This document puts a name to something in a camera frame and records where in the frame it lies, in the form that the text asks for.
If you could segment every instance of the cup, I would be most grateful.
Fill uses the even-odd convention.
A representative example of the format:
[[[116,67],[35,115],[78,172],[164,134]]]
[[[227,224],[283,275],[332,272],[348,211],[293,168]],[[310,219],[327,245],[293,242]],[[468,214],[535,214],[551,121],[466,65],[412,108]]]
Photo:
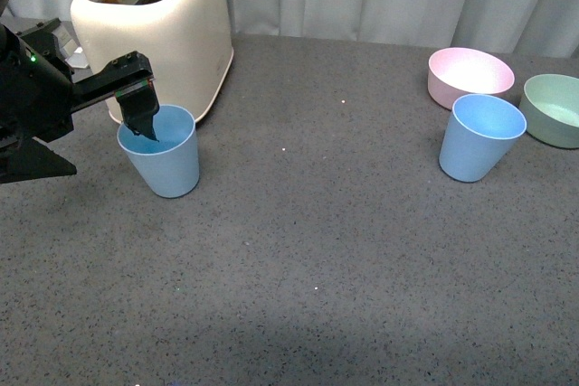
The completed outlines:
[[[153,117],[157,141],[134,135],[124,124],[119,145],[153,192],[176,198],[191,192],[199,181],[195,119],[185,108],[161,105]]]
[[[483,178],[527,130],[525,116],[504,99],[468,94],[452,105],[439,162],[465,183]]]

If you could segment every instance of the blue cup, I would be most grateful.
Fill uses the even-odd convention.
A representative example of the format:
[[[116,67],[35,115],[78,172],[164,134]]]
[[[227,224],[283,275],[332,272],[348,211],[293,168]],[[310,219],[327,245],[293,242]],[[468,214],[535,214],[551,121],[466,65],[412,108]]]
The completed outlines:
[[[465,183],[483,178],[527,130],[525,116],[504,99],[468,94],[452,105],[439,162]]]
[[[157,141],[135,136],[124,124],[119,145],[153,192],[176,198],[191,192],[199,181],[195,119],[185,108],[161,105],[153,117]]]

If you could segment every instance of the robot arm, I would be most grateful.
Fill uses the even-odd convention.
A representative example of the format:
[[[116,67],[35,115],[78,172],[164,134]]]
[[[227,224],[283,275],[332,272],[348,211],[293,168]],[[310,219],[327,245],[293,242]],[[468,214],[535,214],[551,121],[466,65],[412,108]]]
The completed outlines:
[[[0,14],[9,0],[0,0]],[[158,112],[153,71],[144,55],[128,53],[99,73],[73,83],[55,22],[25,33],[0,25],[0,184],[76,174],[64,158],[36,141],[51,142],[73,130],[72,114],[115,97],[133,133],[155,139]]]

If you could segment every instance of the bowl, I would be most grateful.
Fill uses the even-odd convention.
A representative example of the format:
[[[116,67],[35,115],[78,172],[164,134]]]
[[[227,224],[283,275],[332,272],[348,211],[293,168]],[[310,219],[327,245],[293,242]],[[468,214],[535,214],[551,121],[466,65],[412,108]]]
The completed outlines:
[[[560,148],[579,148],[579,79],[540,74],[525,83],[518,108],[527,132]]]
[[[428,60],[428,91],[447,109],[466,94],[500,97],[515,83],[515,74],[502,60],[474,49],[450,47]]]

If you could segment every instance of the gray countertop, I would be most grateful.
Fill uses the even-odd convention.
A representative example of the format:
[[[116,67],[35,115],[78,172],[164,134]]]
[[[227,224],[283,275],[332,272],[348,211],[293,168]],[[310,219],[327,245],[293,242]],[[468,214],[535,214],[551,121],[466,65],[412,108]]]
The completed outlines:
[[[99,104],[0,187],[0,382],[578,384],[579,151],[524,135],[480,182],[438,153],[435,49],[234,39],[201,179],[155,196]],[[579,60],[499,55],[506,99]]]

